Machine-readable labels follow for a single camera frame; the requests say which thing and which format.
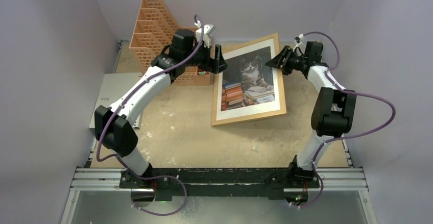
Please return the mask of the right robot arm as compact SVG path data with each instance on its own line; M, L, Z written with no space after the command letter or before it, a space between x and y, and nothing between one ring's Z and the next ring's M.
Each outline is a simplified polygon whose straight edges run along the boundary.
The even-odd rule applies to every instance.
M310 119L312 133L286 174L288 183L294 187L315 178L315 167L328 149L329 141L351 130L356 104L356 95L345 94L344 87L330 74L329 66L321 61L323 44L308 41L304 51L299 50L301 45L295 48L286 45L266 63L267 67L281 70L283 75L300 71L318 92Z

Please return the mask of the printed photo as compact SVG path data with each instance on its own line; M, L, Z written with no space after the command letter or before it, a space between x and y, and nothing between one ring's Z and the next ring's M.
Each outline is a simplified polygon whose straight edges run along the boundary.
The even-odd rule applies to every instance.
M269 46L226 61L222 74L221 111L275 101L273 70L265 63L271 58Z

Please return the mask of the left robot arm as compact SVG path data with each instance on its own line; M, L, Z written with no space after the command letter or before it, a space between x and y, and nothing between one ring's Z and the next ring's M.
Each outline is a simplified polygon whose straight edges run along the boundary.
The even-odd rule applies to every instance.
M199 26L193 32L179 29L172 41L151 62L142 78L121 98L110 106L98 106L94 112L95 138L98 141L96 160L102 162L101 147L113 151L132 173L132 181L140 188L148 187L152 179L152 166L139 151L138 137L132 125L144 108L170 86L187 67L198 67L218 74L228 68L221 46L211 45L216 29L211 24Z

